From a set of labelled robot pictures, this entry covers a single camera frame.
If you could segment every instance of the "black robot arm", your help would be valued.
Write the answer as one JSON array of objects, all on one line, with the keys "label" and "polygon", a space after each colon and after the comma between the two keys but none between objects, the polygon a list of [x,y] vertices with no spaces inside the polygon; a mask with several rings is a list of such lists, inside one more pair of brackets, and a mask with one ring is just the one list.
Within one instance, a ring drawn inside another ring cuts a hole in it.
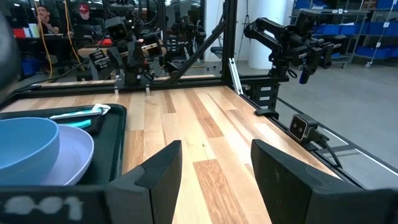
[{"label": "black robot arm", "polygon": [[314,11],[300,11],[296,24],[282,26],[267,18],[258,18],[244,29],[244,35],[256,39],[272,50],[269,61],[272,68],[269,75],[285,77],[289,63],[303,65],[300,83],[306,84],[318,66],[326,69],[331,65],[331,55],[340,51],[345,36],[339,35],[330,42],[312,37],[312,28],[320,14]]}]

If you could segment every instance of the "shelving rack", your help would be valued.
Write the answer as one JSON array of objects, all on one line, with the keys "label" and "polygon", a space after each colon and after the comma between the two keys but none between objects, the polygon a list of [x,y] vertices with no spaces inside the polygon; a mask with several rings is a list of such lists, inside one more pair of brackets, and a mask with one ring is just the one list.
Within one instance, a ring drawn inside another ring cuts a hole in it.
[{"label": "shelving rack", "polygon": [[[378,2],[377,4],[381,4],[381,3],[383,3],[383,5],[386,3],[386,0],[383,0],[383,1],[381,1],[381,2]],[[384,19],[384,23],[383,23],[383,28],[382,28],[382,32],[381,32],[381,34],[362,34],[362,35],[365,35],[366,37],[365,37],[365,40],[364,40],[364,43],[366,44],[366,43],[368,43],[369,42],[369,40],[371,39],[371,37],[379,37],[378,38],[378,40],[377,40],[377,42],[376,42],[376,45],[374,46],[374,52],[373,52],[373,55],[372,56],[366,56],[366,55],[358,55],[358,54],[356,54],[356,57],[362,57],[362,58],[368,58],[369,60],[366,62],[366,64],[365,64],[365,67],[366,68],[370,68],[371,67],[371,65],[372,65],[372,63],[373,63],[373,61],[376,59],[376,55],[377,55],[377,52],[378,51],[380,51],[380,48],[382,47],[382,40],[383,40],[383,38],[384,37],[396,37],[396,36],[398,36],[398,31],[396,31],[396,32],[394,32],[392,35],[391,34],[387,34],[386,33],[386,31],[388,30],[388,28],[390,28],[390,29],[398,29],[398,26],[396,26],[395,28],[392,28],[391,27],[391,23],[390,23],[390,19],[391,19],[391,15],[392,15],[392,13],[394,12],[394,11],[398,11],[398,5],[397,5],[397,0],[391,0],[391,5],[390,5],[390,7],[387,7],[387,8],[377,8],[377,7],[379,7],[379,6],[377,6],[376,8],[370,8],[370,4],[368,4],[367,5],[367,11],[372,11],[373,12],[373,15],[372,15],[372,18],[371,18],[371,22],[376,22],[376,19],[377,19],[377,15],[378,14],[380,14],[380,13],[382,13],[382,14],[386,14],[387,12],[388,12],[388,15],[387,15],[387,17],[385,17],[385,19]],[[391,55],[390,57],[398,57],[398,48],[395,50],[396,52],[393,54],[393,55]],[[388,57],[387,55],[385,56],[385,57],[381,57],[381,59],[387,59],[387,58],[390,58],[390,57]]]},{"label": "shelving rack", "polygon": [[[359,6],[359,9],[349,9],[350,8],[349,1],[338,2],[337,5],[341,6],[341,8],[340,9],[320,9],[321,6],[314,4],[313,0],[310,0],[310,4],[307,4],[307,6],[309,6],[309,8],[312,11],[320,12],[321,15],[334,16],[335,17],[335,18],[333,18],[334,24],[345,23],[345,22],[347,22],[347,20],[354,22],[354,24],[357,24],[358,22],[362,21],[357,34],[346,35],[347,38],[349,38],[348,46],[351,46],[351,43],[353,43],[353,48],[347,47],[346,52],[344,54],[332,57],[332,62],[341,63],[341,67],[346,68],[347,63],[350,63],[353,60],[354,53],[355,53],[356,47],[358,45],[359,36],[362,33],[363,24],[365,22],[366,16],[369,13],[369,11],[360,9],[361,6],[363,5],[363,0]],[[290,20],[291,24],[294,24],[295,19],[298,16],[299,12],[300,12],[300,9],[296,9],[295,7],[293,8],[292,16],[291,16],[291,20]],[[328,36],[331,37],[333,35],[314,34],[314,36],[327,38]]]}]

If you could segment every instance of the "light blue bowl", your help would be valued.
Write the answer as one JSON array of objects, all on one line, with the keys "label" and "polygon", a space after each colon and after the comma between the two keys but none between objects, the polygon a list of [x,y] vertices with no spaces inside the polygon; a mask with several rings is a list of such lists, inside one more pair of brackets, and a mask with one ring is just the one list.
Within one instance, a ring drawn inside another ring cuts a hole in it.
[{"label": "light blue bowl", "polygon": [[59,132],[50,119],[0,121],[0,185],[40,185],[57,160]]}]

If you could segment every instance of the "red cap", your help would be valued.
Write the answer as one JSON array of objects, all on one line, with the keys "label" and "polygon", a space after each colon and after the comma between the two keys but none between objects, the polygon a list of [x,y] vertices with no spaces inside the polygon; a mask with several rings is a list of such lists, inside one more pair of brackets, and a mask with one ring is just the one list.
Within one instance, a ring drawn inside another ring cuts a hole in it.
[{"label": "red cap", "polygon": [[90,11],[90,8],[88,7],[87,4],[80,4],[79,5],[79,12],[82,14],[86,14],[87,12]]}]

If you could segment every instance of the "desk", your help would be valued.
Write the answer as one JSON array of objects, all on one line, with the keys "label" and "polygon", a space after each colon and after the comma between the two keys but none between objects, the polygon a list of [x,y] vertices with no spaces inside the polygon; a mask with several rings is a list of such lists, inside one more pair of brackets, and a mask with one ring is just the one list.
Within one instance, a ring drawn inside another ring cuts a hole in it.
[{"label": "desk", "polygon": [[253,138],[336,176],[225,86],[23,99],[2,112],[118,103],[127,108],[123,172],[182,140],[174,223],[271,223],[250,159]]}]

